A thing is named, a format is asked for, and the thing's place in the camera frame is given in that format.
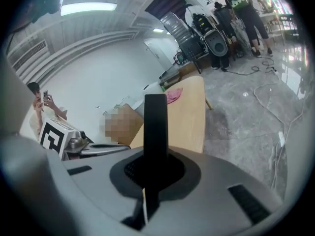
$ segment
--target pink cloth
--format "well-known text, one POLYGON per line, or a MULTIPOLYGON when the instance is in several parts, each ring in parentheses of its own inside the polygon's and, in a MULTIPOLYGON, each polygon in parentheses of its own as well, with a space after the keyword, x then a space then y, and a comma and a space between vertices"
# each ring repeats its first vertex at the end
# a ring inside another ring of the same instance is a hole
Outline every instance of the pink cloth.
POLYGON ((174 89, 166 92, 167 104, 176 101, 182 94, 183 88, 174 89))

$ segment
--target black pants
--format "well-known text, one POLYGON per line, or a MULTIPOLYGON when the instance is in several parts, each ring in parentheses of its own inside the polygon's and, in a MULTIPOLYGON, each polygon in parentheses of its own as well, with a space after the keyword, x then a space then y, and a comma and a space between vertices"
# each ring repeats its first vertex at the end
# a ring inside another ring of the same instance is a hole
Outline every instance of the black pants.
POLYGON ((256 26, 263 39, 268 38, 268 34, 261 18, 251 5, 240 9, 236 12, 236 14, 243 20, 249 40, 258 39, 254 26, 256 26))
POLYGON ((218 57, 216 55, 214 55, 210 50, 209 50, 209 56, 211 59, 211 66, 214 68, 219 68, 220 67, 220 62, 222 64, 223 68, 228 68, 228 66, 230 65, 230 60, 229 60, 229 54, 228 52, 222 56, 222 57, 218 57))

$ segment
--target marble floor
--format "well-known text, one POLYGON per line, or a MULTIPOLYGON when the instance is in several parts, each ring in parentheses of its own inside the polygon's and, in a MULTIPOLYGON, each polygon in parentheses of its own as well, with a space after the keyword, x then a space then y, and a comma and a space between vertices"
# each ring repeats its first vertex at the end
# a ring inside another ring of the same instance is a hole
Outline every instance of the marble floor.
POLYGON ((312 98, 308 94, 313 94, 313 72, 309 68, 307 52, 301 45, 278 45, 273 51, 272 66, 278 74, 266 73, 267 66, 262 65, 262 61, 272 61, 264 57, 244 57, 231 62, 230 71, 238 73, 250 73, 252 66, 260 68, 259 72, 248 76, 211 68, 203 70, 201 76, 206 97, 214 108, 206 110, 204 153, 232 162, 284 198, 287 177, 285 147, 277 167, 277 183, 272 185, 275 147, 278 157, 284 143, 283 136, 290 122, 301 113, 305 98, 304 112, 308 110, 312 98), (281 121, 262 107, 253 94, 255 88, 264 84, 271 85, 257 89, 256 95, 281 121))

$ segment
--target wooden table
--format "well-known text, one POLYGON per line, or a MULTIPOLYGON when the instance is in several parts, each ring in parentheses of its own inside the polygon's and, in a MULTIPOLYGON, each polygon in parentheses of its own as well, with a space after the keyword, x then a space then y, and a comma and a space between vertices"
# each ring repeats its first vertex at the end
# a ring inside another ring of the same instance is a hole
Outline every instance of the wooden table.
MULTIPOLYGON (((171 86, 167 91, 183 88, 176 101, 167 105, 168 144, 202 153, 205 138, 205 88, 201 76, 192 76, 171 86)), ((143 126, 130 144, 131 148, 143 146, 143 126)))

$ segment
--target smartphone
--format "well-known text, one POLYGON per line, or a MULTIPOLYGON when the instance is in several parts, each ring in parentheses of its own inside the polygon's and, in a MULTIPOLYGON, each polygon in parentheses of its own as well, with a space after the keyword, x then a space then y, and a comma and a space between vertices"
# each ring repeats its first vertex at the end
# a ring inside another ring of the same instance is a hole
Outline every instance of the smartphone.
POLYGON ((48 97, 48 90, 44 92, 44 99, 48 97))

